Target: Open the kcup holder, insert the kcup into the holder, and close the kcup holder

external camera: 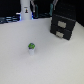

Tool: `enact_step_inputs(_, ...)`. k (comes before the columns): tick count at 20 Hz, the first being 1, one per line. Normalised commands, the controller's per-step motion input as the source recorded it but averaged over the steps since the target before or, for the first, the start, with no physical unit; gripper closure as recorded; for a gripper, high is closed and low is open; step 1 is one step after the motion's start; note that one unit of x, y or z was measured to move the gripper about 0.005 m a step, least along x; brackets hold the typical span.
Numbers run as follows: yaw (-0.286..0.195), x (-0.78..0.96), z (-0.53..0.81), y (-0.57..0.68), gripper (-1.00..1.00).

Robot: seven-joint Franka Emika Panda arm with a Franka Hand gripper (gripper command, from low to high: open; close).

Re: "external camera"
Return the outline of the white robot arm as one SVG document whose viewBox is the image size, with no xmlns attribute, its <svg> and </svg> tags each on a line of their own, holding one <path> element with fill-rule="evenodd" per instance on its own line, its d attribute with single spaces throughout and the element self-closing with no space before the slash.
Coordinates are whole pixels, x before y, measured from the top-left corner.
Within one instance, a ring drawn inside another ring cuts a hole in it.
<svg viewBox="0 0 84 84">
<path fill-rule="evenodd" d="M 32 18 L 32 12 L 30 9 L 30 0 L 20 0 L 21 2 L 21 19 L 30 20 Z"/>
</svg>

